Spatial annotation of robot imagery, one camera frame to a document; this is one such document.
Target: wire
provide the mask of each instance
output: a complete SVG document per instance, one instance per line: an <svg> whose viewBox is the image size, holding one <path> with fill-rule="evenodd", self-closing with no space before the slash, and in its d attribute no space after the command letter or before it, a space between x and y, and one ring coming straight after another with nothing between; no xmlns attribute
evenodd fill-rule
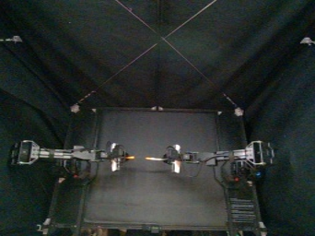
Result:
<svg viewBox="0 0 315 236"><path fill-rule="evenodd" d="M195 175L186 175L186 174L185 174L186 177L189 177L189 178L196 178L196 177L199 176L200 171L201 171L201 166L203 166L203 164L199 163L197 165L199 165L199 168L197 168L196 174L195 174Z"/></svg>
<svg viewBox="0 0 315 236"><path fill-rule="evenodd" d="M224 161L221 167L220 167L220 171L221 171L221 178L224 179L225 177L223 176L223 173L227 174L225 170L224 170L224 166L228 163L228 160Z"/></svg>
<svg viewBox="0 0 315 236"><path fill-rule="evenodd" d="M66 173L70 173L68 167L64 166L64 170L66 171Z"/></svg>
<svg viewBox="0 0 315 236"><path fill-rule="evenodd" d="M216 159L216 157L211 157L211 158L208 158L208 159L200 160L200 162L205 163L205 162L208 162L208 161L212 160L212 159Z"/></svg>
<svg viewBox="0 0 315 236"><path fill-rule="evenodd" d="M205 78L208 80L208 82L211 83L212 87L220 91L220 88L212 83L212 81L209 80L209 78L200 72L200 70L197 69L197 67L192 64L192 62L184 57L184 55L181 54L181 52L174 48L174 46L170 44L169 41L165 40L165 38L162 38L162 41L168 44L168 46L173 49L173 51L178 54L178 56L182 58L182 60L189 64L189 66L192 66L195 68L195 70L199 72L199 74L203 76L203 78ZM237 104L233 102L233 100L229 98L229 96L221 92L223 96L225 97L225 99L229 101L229 103L232 104L232 106L235 108L237 108Z"/></svg>
<svg viewBox="0 0 315 236"><path fill-rule="evenodd" d="M195 70L199 72L199 74L209 81L213 88L221 92L220 88L212 83L212 81L205 77L205 75L200 72L197 67L190 63L190 61L182 56L180 51L173 47L173 45L165 40L217 0L211 1L164 37L158 34L158 32L149 26L149 24L133 13L132 9L128 8L124 4L120 3L118 0L114 0L117 4L132 14L132 16L146 26L146 28L161 38L161 40L166 43L166 45L174 50L174 52L181 56L184 61L195 68ZM125 68L129 67L129 65L157 45L158 43L154 43L97 87L94 90L88 92L88 94L74 103L76 105L82 103L82 101L92 96L93 93L97 92L97 90L108 83L108 81L112 80L112 78L118 75L121 71L124 71ZM237 104L233 102L231 97L221 92L224 98L228 100L228 102L232 104L235 108L237 108Z"/></svg>
<svg viewBox="0 0 315 236"><path fill-rule="evenodd" d="M137 55L134 57L134 59L120 68L120 70L109 77L106 78L106 80L94 88L94 90L92 90L90 92L88 92L88 94L74 103L74 104L80 104L82 103L82 101L89 98L92 96L93 93L96 93L100 88L113 79L113 77L116 77L145 54L146 52L157 45L157 43L154 43L140 55Z"/></svg>
<svg viewBox="0 0 315 236"><path fill-rule="evenodd" d="M213 3L216 0L211 1L165 36L168 38Z"/></svg>
<svg viewBox="0 0 315 236"><path fill-rule="evenodd" d="M215 181L219 183L219 185L223 187L223 189L225 189L225 186L221 184L221 182L219 181L219 179L216 177L216 170L215 170L213 166L212 166L212 177L213 177Z"/></svg>
<svg viewBox="0 0 315 236"><path fill-rule="evenodd" d="M96 162L96 171L94 171L96 173L92 176L92 178L88 180L88 184L90 184L94 181L97 174L98 174L98 168L100 168L100 162Z"/></svg>

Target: black panel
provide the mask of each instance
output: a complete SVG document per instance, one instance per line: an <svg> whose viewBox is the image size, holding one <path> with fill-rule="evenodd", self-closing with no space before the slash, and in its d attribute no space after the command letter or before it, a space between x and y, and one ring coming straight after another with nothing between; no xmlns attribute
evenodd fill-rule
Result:
<svg viewBox="0 0 315 236"><path fill-rule="evenodd" d="M145 160L161 157L173 144L181 145L181 151L215 152L224 140L225 147L243 148L240 120L232 113L220 117L225 119L219 119L223 128L217 129L216 112L97 110L96 132L94 113L74 115L69 146L90 147L97 140L96 147L105 148L109 140L134 155L117 172L110 172L109 161L100 164L86 197L85 223L110 227L157 224L177 230L227 227L224 192L212 168L182 164L176 174L169 165Z"/></svg>
<svg viewBox="0 0 315 236"><path fill-rule="evenodd" d="M73 180L60 184L58 195L54 206L54 223L74 225L77 219L77 209L84 187L74 184Z"/></svg>

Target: metal frame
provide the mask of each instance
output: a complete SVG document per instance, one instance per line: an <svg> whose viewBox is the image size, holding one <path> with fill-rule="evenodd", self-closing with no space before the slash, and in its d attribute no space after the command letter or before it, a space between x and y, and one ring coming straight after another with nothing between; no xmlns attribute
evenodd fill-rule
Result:
<svg viewBox="0 0 315 236"><path fill-rule="evenodd" d="M104 110L108 111L138 111L138 112L215 112L212 110L177 110L177 109L164 109L162 111L152 111L150 109L130 109L130 108L102 108ZM220 121L220 115L216 112L215 115L215 123L216 123L216 147L217 150L221 148L221 121ZM94 117L93 117L93 127L92 127L92 134L93 134L93 147L96 148L96 143L97 143L97 136L98 136L98 130L100 130L100 121L98 121L98 111L96 110ZM240 139L243 140L241 142L245 143L245 137L244 137L244 132L241 133ZM216 173L213 172L213 178L217 181L217 184L223 187L223 192L225 196L225 204L227 204L227 214L228 214L228 222L225 227L192 227L188 226L186 228L182 228L181 226L176 225L164 225L161 227L161 230L227 230L229 235L235 235L237 231L241 230L249 230L252 231L257 236L261 235L265 229L260 227L260 206L259 206L259 200L257 200L257 193L256 193L256 186L252 183L251 185L241 185L235 186L235 185L228 185L224 183L223 178L220 176L216 176ZM65 225L65 224L56 224L54 222L54 208L56 208L56 200L57 200L57 195L58 195L58 190L60 190L60 185L62 183L56 182L54 184L54 194L53 194L53 201L50 204L50 209L49 209L49 216L48 218L50 219L50 225L49 225L49 232L53 233L56 229L61 228L68 228L72 230L72 235L73 236L80 236L81 234L81 229L90 229L90 228L101 228L101 229L134 229L134 230L146 230L149 227L156 229L154 225L142 225L142 224L100 224L100 223L86 223L84 222L84 213L85 213L85 204L86 204L86 193L89 189L89 184L92 182L86 182L85 184L81 185L81 195L80 195L80 204L77 210L77 217L74 220L73 225ZM235 196L235 193L237 194L237 191L240 191L245 187L247 191L249 190L251 195L248 196L248 199L252 204L253 204L253 211L255 211L255 220L251 225L241 225L241 224L235 224L232 223L232 207L231 207L231 198Z"/></svg>

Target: small object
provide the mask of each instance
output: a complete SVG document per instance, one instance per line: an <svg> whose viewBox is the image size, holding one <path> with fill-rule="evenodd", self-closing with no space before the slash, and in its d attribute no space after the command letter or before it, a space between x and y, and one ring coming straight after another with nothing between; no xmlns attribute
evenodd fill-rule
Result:
<svg viewBox="0 0 315 236"><path fill-rule="evenodd" d="M181 155L181 160L182 161L193 161L193 156L189 155L188 153Z"/></svg>
<svg viewBox="0 0 315 236"><path fill-rule="evenodd" d="M73 113L80 112L80 106L77 105L77 103L70 106L70 112Z"/></svg>
<svg viewBox="0 0 315 236"><path fill-rule="evenodd" d="M110 162L112 162L112 172L118 171L120 169L118 162L114 161L113 159L110 160Z"/></svg>
<svg viewBox="0 0 315 236"><path fill-rule="evenodd" d="M13 41L16 43L16 42L22 42L22 39L20 36L16 35L9 39L0 39L0 41Z"/></svg>
<svg viewBox="0 0 315 236"><path fill-rule="evenodd" d="M29 140L16 143L10 150L10 165L30 165L40 157L40 146Z"/></svg>
<svg viewBox="0 0 315 236"><path fill-rule="evenodd" d="M244 110L240 107L237 107L235 109L235 114L236 114L236 116L243 116L244 115Z"/></svg>
<svg viewBox="0 0 315 236"><path fill-rule="evenodd" d="M260 176L261 176L260 171L257 171L255 175L256 175L256 178L260 178Z"/></svg>
<svg viewBox="0 0 315 236"><path fill-rule="evenodd" d="M52 221L50 218L46 218L42 222L42 225L50 225L50 221Z"/></svg>
<svg viewBox="0 0 315 236"><path fill-rule="evenodd" d="M36 225L36 226L37 226L37 232L42 232L41 225Z"/></svg>
<svg viewBox="0 0 315 236"><path fill-rule="evenodd" d="M21 37L20 36L13 36L13 38L12 38L12 41L16 43L16 42L22 42L22 39L21 39Z"/></svg>
<svg viewBox="0 0 315 236"><path fill-rule="evenodd" d="M181 146L178 144L174 144L172 147L178 153L181 152Z"/></svg>
<svg viewBox="0 0 315 236"><path fill-rule="evenodd" d="M245 160L252 166L265 166L272 164L272 159L275 157L273 150L269 144L261 141L253 141L244 148Z"/></svg>
<svg viewBox="0 0 315 236"><path fill-rule="evenodd" d="M110 145L110 152L113 152L113 149L114 149L114 147L116 147L116 143L112 143L112 145Z"/></svg>
<svg viewBox="0 0 315 236"><path fill-rule="evenodd" d="M158 106L153 106L153 107L150 107L150 110L152 110L152 111L162 111L164 108L162 108L162 107L158 107Z"/></svg>
<svg viewBox="0 0 315 236"><path fill-rule="evenodd" d="M174 160L172 162L172 172L180 173L181 171L181 162L178 160Z"/></svg>
<svg viewBox="0 0 315 236"><path fill-rule="evenodd" d="M265 226L264 226L264 224L263 224L261 221L260 221L260 228L261 228L261 229L265 229Z"/></svg>
<svg viewBox="0 0 315 236"><path fill-rule="evenodd" d="M311 46L311 43L315 44L315 41L309 37L304 37L300 41L300 44L307 44L308 46Z"/></svg>
<svg viewBox="0 0 315 236"><path fill-rule="evenodd" d="M145 157L146 160L157 160L157 161L164 161L166 158L152 158L152 157Z"/></svg>
<svg viewBox="0 0 315 236"><path fill-rule="evenodd" d="M65 181L65 178L58 178L57 182L62 183Z"/></svg>

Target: black fabric wall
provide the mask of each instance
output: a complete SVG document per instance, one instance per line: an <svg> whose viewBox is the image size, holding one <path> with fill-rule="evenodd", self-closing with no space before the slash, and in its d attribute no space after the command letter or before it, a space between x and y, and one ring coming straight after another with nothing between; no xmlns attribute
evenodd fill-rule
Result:
<svg viewBox="0 0 315 236"><path fill-rule="evenodd" d="M315 235L315 47L300 46L247 111L249 139L276 147L260 185L272 235Z"/></svg>
<svg viewBox="0 0 315 236"><path fill-rule="evenodd" d="M8 153L25 139L61 148L69 115L36 74L0 46L0 235L37 235L33 229L46 217L54 179L46 163L8 168ZM24 56L32 63L29 54Z"/></svg>

